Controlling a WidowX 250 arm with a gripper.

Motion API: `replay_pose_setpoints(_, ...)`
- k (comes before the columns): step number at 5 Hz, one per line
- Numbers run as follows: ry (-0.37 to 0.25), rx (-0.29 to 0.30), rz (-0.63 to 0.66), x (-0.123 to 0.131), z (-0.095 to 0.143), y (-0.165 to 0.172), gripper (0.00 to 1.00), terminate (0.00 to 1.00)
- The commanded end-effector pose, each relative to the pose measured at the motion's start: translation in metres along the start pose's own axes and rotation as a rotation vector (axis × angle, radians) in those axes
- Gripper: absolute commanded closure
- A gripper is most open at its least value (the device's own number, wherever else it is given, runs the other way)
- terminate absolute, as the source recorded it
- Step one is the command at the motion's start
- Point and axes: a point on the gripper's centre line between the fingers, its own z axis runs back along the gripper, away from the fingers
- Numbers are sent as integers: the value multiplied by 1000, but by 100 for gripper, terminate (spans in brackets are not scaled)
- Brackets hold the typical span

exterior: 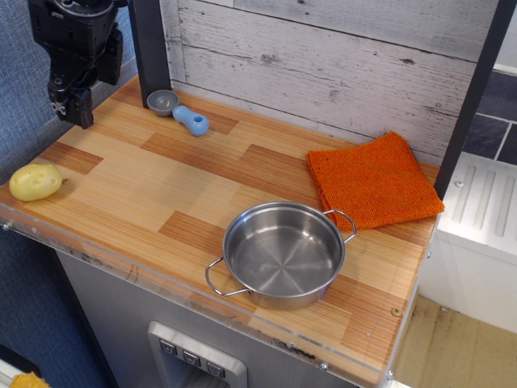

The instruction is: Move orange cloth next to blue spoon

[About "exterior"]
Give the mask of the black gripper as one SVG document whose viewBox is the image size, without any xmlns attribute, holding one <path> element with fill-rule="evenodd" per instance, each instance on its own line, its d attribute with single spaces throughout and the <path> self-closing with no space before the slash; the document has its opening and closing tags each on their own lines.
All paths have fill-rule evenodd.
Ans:
<svg viewBox="0 0 517 388">
<path fill-rule="evenodd" d="M 97 81 L 115 85 L 120 78 L 124 38 L 115 23 L 100 54 L 84 56 L 64 48 L 47 48 L 51 60 L 48 94 L 59 120 L 83 129 L 94 123 L 89 89 Z"/>
</svg>

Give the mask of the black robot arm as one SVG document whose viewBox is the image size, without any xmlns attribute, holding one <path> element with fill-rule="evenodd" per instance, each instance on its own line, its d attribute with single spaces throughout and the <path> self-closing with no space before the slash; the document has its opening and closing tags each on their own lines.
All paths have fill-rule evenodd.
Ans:
<svg viewBox="0 0 517 388">
<path fill-rule="evenodd" d="M 48 96 L 60 120 L 94 123 L 91 87 L 120 78 L 123 34 L 116 17 L 127 1 L 30 1 L 33 38 L 50 58 Z"/>
</svg>

